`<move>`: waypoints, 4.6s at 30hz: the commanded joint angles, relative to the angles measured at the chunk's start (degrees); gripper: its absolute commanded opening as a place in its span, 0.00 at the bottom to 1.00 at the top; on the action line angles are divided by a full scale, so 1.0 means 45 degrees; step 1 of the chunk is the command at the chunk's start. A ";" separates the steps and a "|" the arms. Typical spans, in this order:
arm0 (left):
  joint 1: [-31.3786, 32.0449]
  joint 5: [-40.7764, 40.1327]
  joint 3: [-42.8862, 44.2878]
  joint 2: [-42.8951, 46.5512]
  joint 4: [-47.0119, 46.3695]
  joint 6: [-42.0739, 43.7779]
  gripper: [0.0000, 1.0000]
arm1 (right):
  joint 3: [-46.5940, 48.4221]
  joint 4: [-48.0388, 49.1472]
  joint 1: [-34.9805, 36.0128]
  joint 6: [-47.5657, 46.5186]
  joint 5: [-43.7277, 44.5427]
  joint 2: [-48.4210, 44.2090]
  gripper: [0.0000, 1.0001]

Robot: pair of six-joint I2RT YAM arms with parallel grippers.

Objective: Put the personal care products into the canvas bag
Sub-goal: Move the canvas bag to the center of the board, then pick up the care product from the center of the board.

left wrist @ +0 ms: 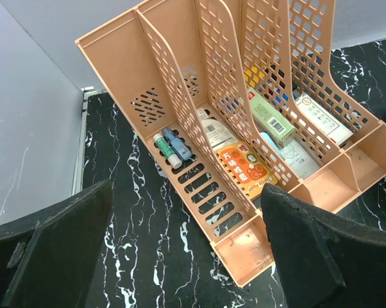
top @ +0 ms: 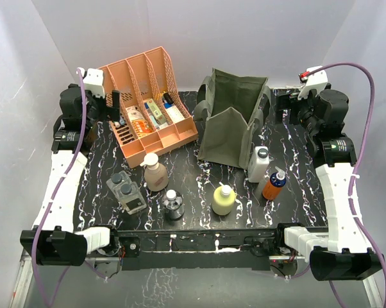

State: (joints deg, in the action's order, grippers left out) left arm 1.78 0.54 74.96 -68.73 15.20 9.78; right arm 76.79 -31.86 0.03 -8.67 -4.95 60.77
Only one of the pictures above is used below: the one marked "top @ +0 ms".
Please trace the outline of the orange blue pump bottle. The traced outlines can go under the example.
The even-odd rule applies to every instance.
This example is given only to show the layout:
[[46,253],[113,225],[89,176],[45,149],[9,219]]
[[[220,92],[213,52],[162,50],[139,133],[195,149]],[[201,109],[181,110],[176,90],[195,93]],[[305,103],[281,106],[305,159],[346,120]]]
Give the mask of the orange blue pump bottle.
[[262,196],[266,200],[274,200],[287,183],[284,170],[279,167],[275,167],[275,169],[276,172],[269,177],[269,181],[262,190]]

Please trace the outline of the white rectangular bottle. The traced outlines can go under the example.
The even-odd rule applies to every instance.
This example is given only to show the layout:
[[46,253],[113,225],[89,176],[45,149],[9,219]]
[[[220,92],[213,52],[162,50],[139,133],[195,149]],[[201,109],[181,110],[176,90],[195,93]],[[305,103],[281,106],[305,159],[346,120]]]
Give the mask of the white rectangular bottle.
[[256,146],[248,164],[248,181],[259,183],[269,166],[269,149],[267,146]]

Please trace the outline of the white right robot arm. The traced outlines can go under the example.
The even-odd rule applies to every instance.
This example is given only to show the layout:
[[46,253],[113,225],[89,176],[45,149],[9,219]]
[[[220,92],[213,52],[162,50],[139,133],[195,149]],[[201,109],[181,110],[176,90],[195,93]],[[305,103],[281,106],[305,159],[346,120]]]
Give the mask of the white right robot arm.
[[325,280],[363,280],[380,271],[382,264],[356,220],[356,192],[349,192],[349,181],[357,158],[353,141],[343,133],[348,97],[337,90],[280,94],[276,101],[276,120],[288,110],[290,123],[301,125],[307,133],[306,146],[319,179],[327,213],[328,237],[318,237],[300,223],[280,223],[274,249],[283,255],[292,250],[303,256],[314,278]]

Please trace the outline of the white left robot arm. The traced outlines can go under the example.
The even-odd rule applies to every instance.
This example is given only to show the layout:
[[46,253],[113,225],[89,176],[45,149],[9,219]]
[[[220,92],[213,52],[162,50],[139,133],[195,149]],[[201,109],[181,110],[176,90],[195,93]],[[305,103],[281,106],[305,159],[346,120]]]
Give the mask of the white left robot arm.
[[52,166],[46,195],[32,229],[23,230],[22,247],[38,266],[80,266],[90,253],[115,255],[120,240],[110,227],[75,232],[72,222],[81,176],[94,131],[102,121],[120,118],[120,92],[103,97],[70,84],[60,93],[61,115],[53,127]]

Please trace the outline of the green canvas bag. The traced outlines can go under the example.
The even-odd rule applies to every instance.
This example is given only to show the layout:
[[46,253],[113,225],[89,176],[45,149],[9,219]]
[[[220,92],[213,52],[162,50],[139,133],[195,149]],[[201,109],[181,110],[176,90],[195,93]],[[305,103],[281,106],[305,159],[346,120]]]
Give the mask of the green canvas bag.
[[205,130],[198,160],[245,169],[253,137],[269,115],[271,91],[266,76],[236,76],[213,68],[197,92],[194,121]]

